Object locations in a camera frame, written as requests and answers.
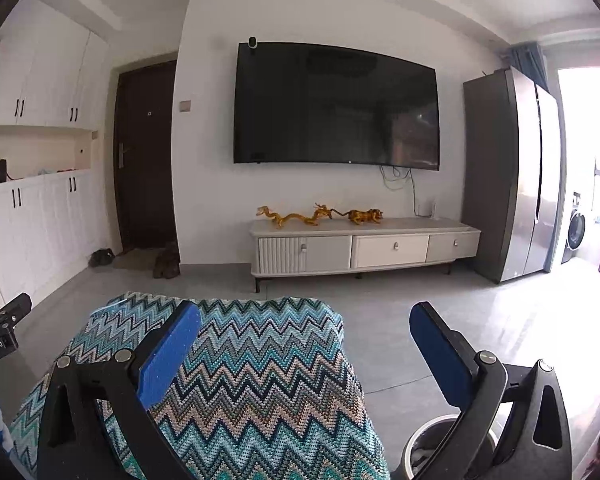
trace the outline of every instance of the tv stand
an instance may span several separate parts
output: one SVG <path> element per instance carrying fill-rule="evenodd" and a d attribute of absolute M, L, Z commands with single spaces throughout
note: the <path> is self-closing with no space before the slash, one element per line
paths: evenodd
<path fill-rule="evenodd" d="M 475 256 L 480 231 L 446 218 L 387 218 L 380 224 L 355 225 L 344 219 L 318 226 L 269 220 L 251 224 L 256 292 L 261 280 L 283 276 L 356 274 L 450 264 Z"/>

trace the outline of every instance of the white cabinet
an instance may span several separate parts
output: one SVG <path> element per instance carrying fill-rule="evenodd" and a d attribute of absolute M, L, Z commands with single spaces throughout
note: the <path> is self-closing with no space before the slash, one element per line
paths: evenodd
<path fill-rule="evenodd" d="M 89 31 L 46 7 L 18 124 L 68 126 Z"/>
<path fill-rule="evenodd" d="M 21 292 L 35 295 L 77 260 L 86 266 L 99 242 L 101 219 L 95 211 L 90 170 L 0 184 L 0 294 L 5 303 Z"/>
<path fill-rule="evenodd" d="M 0 30 L 0 124 L 96 129 L 106 51 L 64 14 L 20 0 Z"/>
<path fill-rule="evenodd" d="M 0 124 L 17 124 L 43 4 L 20 0 L 0 29 Z"/>
<path fill-rule="evenodd" d="M 96 130 L 98 128 L 98 85 L 104 76 L 103 63 L 108 45 L 104 40 L 89 34 L 87 47 L 84 51 L 78 83 L 75 87 L 74 99 L 70 110 L 70 123 L 78 128 Z"/>
<path fill-rule="evenodd" d="M 445 218 L 385 218 L 355 225 L 323 220 L 318 226 L 268 220 L 251 224 L 255 255 L 251 273 L 275 276 L 342 274 L 449 263 L 475 256 L 480 231 Z"/>

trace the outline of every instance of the washing machine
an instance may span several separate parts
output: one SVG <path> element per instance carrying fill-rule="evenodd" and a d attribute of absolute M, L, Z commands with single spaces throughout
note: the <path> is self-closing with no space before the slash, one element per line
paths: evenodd
<path fill-rule="evenodd" d="M 571 203 L 571 219 L 569 220 L 569 229 L 567 231 L 567 243 L 564 246 L 562 262 L 571 260 L 575 252 L 580 247 L 584 239 L 584 231 L 587 223 L 583 213 L 580 212 L 580 193 L 573 193 Z"/>

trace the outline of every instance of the drawer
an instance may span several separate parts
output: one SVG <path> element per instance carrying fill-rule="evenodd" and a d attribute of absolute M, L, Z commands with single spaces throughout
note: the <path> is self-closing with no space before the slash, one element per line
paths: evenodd
<path fill-rule="evenodd" d="M 429 237 L 427 261 L 448 262 L 456 258 L 475 256 L 479 241 L 479 232 L 431 235 Z"/>
<path fill-rule="evenodd" d="M 352 267 L 382 267 L 424 262 L 429 235 L 375 235 L 354 237 Z"/>
<path fill-rule="evenodd" d="M 351 236 L 259 238 L 261 274 L 347 270 Z"/>

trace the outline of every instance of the screw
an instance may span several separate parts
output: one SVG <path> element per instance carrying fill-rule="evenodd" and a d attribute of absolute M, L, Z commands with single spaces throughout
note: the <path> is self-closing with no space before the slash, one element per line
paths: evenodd
<path fill-rule="evenodd" d="M 482 352 L 480 352 L 478 354 L 478 357 L 480 358 L 480 361 L 482 361 L 486 365 L 492 365 L 498 359 L 495 355 L 493 355 L 488 350 L 483 350 Z"/>
<path fill-rule="evenodd" d="M 542 370 L 544 370 L 545 372 L 550 372 L 554 369 L 554 367 L 552 367 L 549 363 L 547 363 L 544 359 L 540 359 L 540 363 L 539 363 L 540 367 L 542 368 Z"/>
<path fill-rule="evenodd" d="M 131 350 L 128 348 L 123 348 L 122 350 L 118 350 L 113 358 L 119 363 L 126 363 L 131 359 Z"/>
<path fill-rule="evenodd" d="M 63 355 L 61 358 L 56 361 L 58 368 L 67 368 L 71 363 L 71 358 L 68 355 Z"/>

